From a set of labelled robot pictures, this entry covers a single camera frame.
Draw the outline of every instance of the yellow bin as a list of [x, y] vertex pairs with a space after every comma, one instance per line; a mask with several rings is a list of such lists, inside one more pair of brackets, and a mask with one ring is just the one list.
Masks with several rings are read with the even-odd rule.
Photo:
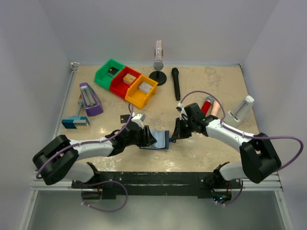
[[[148, 94], [144, 94], [139, 90], [139, 86], [146, 82], [152, 86], [152, 89], [148, 92]], [[141, 74], [134, 83], [128, 88], [125, 100], [133, 103], [136, 107], [142, 109], [144, 105], [146, 105], [149, 99], [157, 92], [158, 83], [155, 80], [152, 80], [145, 75]]]

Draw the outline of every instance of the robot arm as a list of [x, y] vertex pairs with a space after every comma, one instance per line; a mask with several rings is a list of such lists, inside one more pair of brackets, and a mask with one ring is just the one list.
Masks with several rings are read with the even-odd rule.
[[127, 146], [148, 147], [157, 142], [149, 127], [143, 125], [144, 119], [145, 114], [134, 115], [131, 122], [115, 138], [112, 137], [118, 130], [103, 138], [87, 141], [69, 140], [65, 135], [59, 135], [39, 151], [32, 161], [39, 170], [51, 157], [67, 148], [43, 168], [41, 177], [47, 185], [62, 179], [88, 182], [94, 176], [93, 165], [77, 161], [97, 156], [115, 156]]
[[180, 117], [176, 119], [172, 139], [188, 138], [192, 132], [198, 132], [218, 139], [240, 153], [241, 162], [227, 162], [214, 170], [220, 180], [248, 178], [258, 184], [281, 167], [281, 161], [270, 140], [244, 137], [245, 135], [267, 137], [265, 134], [254, 135], [235, 128], [232, 130], [236, 133], [231, 132], [221, 125], [221, 120], [217, 117], [212, 115], [205, 117], [196, 103], [177, 109], [180, 111]]
[[[260, 183], [281, 167], [279, 157], [269, 140], [244, 137], [242, 134], [254, 135], [238, 129], [235, 129], [237, 134], [227, 130], [220, 124], [217, 117], [212, 115], [205, 117], [196, 103], [177, 109], [181, 114], [176, 119], [175, 131], [171, 139], [189, 138], [192, 132], [198, 132], [218, 139], [240, 153], [241, 162], [227, 162], [213, 171], [216, 183], [242, 178]], [[47, 185], [55, 184], [64, 178], [88, 182], [96, 171], [94, 166], [77, 161], [96, 156], [114, 156], [123, 152], [130, 145], [148, 147], [157, 142], [149, 127], [143, 125], [144, 119], [145, 114], [137, 114], [115, 138], [112, 137], [118, 130], [101, 139], [87, 140], [86, 145], [82, 145], [84, 144], [82, 141], [69, 140], [65, 135], [60, 135], [33, 157], [33, 163], [38, 170], [45, 164], [40, 174]], [[263, 133], [255, 136], [266, 137]], [[62, 154], [50, 161], [51, 157], [64, 149]]]

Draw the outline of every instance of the purple stapler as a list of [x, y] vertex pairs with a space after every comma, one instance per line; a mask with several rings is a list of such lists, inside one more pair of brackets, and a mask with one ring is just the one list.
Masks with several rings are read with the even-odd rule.
[[92, 87], [84, 82], [80, 84], [84, 107], [88, 116], [96, 116], [103, 112], [101, 101]]

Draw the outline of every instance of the gray floor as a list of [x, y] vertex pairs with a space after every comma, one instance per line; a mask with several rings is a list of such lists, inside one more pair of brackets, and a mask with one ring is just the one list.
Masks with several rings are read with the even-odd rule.
[[[284, 230], [274, 192], [243, 192], [228, 207], [186, 196], [130, 196], [123, 210], [81, 206], [80, 191], [39, 192], [29, 230]], [[124, 197], [97, 207], [115, 208]]]

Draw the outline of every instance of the black stand base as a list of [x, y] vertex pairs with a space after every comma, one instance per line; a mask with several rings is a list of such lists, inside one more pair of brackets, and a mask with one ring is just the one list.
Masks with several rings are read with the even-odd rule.
[[149, 78], [158, 82], [158, 85], [163, 85], [166, 82], [166, 75], [161, 71], [154, 71], [149, 75]]

